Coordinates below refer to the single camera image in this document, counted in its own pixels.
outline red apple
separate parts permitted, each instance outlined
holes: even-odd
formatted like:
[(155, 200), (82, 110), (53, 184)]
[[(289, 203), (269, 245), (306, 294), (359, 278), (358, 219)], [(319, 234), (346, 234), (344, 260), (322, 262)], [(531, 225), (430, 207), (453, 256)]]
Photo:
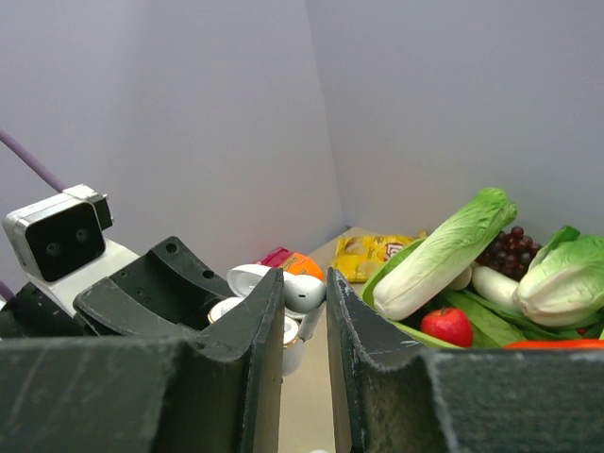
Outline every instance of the red apple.
[(472, 324), (459, 309), (441, 309), (428, 313), (422, 319), (421, 330), (456, 346), (470, 347), (474, 341)]

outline yellow package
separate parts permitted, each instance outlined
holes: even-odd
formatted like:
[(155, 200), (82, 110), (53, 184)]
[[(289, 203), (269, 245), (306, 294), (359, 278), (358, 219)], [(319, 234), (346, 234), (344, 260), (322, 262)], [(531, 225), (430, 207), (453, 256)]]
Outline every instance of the yellow package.
[(411, 236), (359, 236), (340, 238), (331, 267), (338, 269), (350, 283), (364, 283), (396, 252), (426, 236), (421, 231)]

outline cabbage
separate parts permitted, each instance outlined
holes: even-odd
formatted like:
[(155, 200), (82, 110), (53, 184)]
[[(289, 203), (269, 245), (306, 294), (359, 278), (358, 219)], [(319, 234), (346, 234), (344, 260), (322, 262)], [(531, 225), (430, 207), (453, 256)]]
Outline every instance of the cabbage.
[(389, 319), (405, 319), (472, 264), (515, 217), (516, 205), (504, 191), (481, 190), (376, 285), (374, 307)]
[(535, 257), (513, 295), (534, 323), (589, 325), (604, 307), (604, 238), (572, 227), (554, 234)]

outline bunch of grapes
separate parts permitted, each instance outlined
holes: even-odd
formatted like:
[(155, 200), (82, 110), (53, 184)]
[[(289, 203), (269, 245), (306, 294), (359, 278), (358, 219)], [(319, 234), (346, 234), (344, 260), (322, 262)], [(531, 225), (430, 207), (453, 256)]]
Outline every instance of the bunch of grapes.
[(521, 226), (515, 226), (510, 233), (501, 231), (476, 261), (507, 277), (520, 280), (540, 248), (530, 236), (525, 236)]

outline white wall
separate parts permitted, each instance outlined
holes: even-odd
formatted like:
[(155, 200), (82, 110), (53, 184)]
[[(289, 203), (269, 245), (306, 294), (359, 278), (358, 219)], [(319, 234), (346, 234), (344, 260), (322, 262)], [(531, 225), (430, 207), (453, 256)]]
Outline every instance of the white wall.
[(436, 227), (505, 188), (604, 233), (604, 2), (308, 0), (348, 224)]
[[(140, 253), (174, 234), (223, 273), (344, 228), (302, 0), (4, 2), (0, 100)], [(2, 215), (52, 194), (3, 147), (0, 193)], [(0, 278), (23, 283), (2, 238)]]

